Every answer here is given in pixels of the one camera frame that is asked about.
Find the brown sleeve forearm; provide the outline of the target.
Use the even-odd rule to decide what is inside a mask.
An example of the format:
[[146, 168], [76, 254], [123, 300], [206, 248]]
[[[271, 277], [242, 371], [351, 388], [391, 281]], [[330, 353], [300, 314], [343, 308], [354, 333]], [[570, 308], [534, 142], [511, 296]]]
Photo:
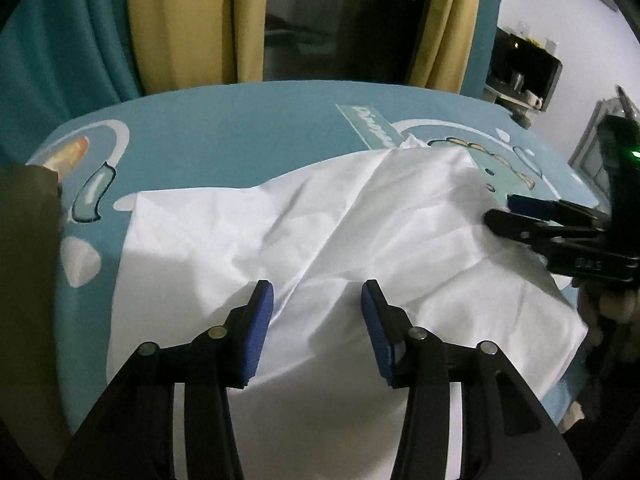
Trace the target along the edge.
[[43, 479], [70, 440], [54, 336], [60, 220], [55, 172], [1, 171], [1, 421]]

